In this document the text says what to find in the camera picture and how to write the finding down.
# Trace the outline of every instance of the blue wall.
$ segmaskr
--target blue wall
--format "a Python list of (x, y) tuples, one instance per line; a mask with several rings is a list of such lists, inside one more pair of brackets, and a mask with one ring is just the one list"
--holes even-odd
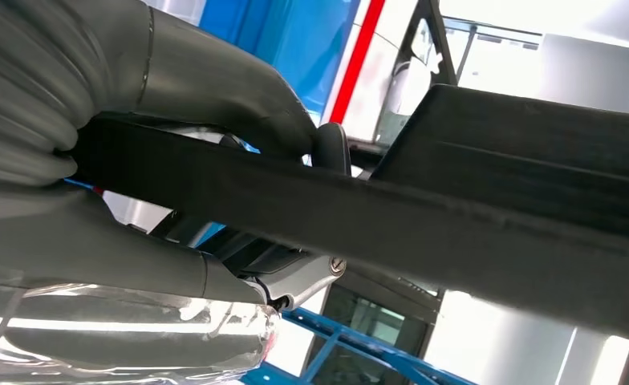
[(272, 64), (321, 115), (359, 0), (208, 0), (199, 27)]

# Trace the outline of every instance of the red stripe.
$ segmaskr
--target red stripe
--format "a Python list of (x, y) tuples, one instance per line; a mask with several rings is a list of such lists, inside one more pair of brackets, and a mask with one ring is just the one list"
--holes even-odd
[(362, 65), (364, 59), (369, 52), (369, 46), (371, 45), (371, 38), (374, 37), (376, 25), (380, 18), (380, 12), (383, 10), (385, 0), (371, 0), (367, 15), (364, 17), (362, 26), (359, 28), (359, 37), (355, 43), (355, 48), (352, 50), (352, 56), (350, 62), (347, 64), (345, 76), (343, 82), (340, 85), (340, 91), (336, 98), (334, 108), (331, 111), (331, 122), (342, 123), (345, 117), (347, 107), (350, 105), (350, 99), (352, 98), (352, 92), (357, 85), (357, 79), (359, 73), (362, 71)]

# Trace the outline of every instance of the black panel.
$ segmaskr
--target black panel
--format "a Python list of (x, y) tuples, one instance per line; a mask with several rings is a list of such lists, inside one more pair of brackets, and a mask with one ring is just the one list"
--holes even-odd
[(428, 95), (371, 178), (629, 236), (629, 115)]
[[(72, 155), (76, 179), (107, 190), (629, 338), (629, 115), (435, 88), (405, 131), (385, 181), (105, 121)], [(433, 175), (451, 164), (478, 172)]]

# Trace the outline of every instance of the plastic sheet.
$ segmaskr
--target plastic sheet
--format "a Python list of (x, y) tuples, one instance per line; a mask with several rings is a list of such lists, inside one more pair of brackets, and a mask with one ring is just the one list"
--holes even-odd
[(17, 287), (0, 272), (0, 384), (179, 384), (260, 364), (278, 314), (263, 305), (87, 284)]
[(204, 12), (206, 0), (144, 0), (149, 6), (198, 26)]

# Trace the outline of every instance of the blue metal rack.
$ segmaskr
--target blue metal rack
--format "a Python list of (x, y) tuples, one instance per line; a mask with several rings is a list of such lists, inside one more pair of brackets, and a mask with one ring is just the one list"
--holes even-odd
[(388, 367), (418, 385), (475, 385), (461, 377), (441, 371), (375, 338), (352, 330), (322, 315), (304, 309), (283, 313), (284, 319), (312, 331), (326, 339), (301, 377), (287, 373), (274, 365), (263, 363), (247, 373), (241, 381), (249, 385), (310, 384), (336, 346)]

